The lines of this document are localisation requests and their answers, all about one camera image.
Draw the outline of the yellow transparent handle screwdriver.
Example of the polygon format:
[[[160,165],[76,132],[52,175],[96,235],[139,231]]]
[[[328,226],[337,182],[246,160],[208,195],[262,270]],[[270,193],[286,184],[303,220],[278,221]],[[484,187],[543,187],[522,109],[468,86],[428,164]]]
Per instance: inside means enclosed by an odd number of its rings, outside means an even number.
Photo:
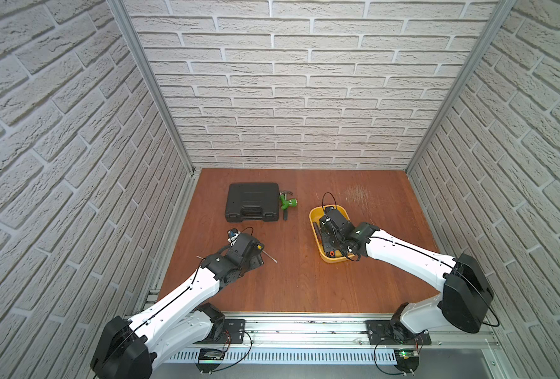
[[[273,258],[269,253],[267,253],[267,252],[264,250],[264,246],[263,246],[263,245],[257,244],[257,249],[258,249],[261,253],[265,254],[265,255],[266,255],[269,259],[271,259],[273,262],[275,262],[276,264],[278,264],[278,261],[277,261],[275,258]]]

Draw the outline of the dark red handle screwdriver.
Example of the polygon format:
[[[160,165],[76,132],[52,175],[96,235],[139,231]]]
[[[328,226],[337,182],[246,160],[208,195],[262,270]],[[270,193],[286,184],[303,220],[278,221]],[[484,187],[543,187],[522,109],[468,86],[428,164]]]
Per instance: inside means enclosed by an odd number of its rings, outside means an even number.
[[[316,234],[316,238],[318,238],[319,241],[322,241],[321,231],[319,229],[319,225],[317,224],[317,222],[313,222],[313,228]]]

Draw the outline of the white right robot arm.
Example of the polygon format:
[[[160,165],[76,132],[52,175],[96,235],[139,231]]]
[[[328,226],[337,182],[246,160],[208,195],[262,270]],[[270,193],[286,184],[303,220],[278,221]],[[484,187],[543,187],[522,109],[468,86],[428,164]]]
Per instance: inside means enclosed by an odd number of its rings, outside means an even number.
[[[327,261],[369,257],[400,268],[439,292],[418,303],[401,304],[387,326],[391,339],[412,340],[448,325],[475,334],[485,325],[495,294],[474,257],[438,254],[366,222],[355,226],[337,205],[314,208],[310,220]]]

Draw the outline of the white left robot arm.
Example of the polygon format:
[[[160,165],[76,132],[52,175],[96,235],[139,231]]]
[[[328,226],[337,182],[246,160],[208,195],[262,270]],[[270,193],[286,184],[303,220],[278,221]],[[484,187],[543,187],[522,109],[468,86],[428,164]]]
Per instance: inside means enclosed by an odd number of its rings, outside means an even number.
[[[90,363],[97,378],[149,378],[169,358],[201,341],[229,343],[225,315],[209,298],[259,268],[264,244],[249,233],[229,231],[229,242],[205,257],[171,293],[130,318],[109,321]]]

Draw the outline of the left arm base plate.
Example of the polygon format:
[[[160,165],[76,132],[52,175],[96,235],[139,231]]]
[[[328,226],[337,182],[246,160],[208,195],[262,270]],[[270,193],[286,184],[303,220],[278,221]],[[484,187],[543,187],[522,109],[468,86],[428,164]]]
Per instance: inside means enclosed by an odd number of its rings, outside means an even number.
[[[245,337],[245,319],[227,318],[223,326],[214,325],[211,333],[199,344],[242,344]]]

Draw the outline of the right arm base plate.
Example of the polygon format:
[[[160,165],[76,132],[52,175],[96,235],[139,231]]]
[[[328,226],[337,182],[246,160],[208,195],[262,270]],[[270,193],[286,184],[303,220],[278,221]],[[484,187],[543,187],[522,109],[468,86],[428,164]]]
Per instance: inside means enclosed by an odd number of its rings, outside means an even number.
[[[431,345],[431,337],[427,331],[412,333],[406,327],[392,320],[367,320],[365,322],[367,336],[371,345]]]

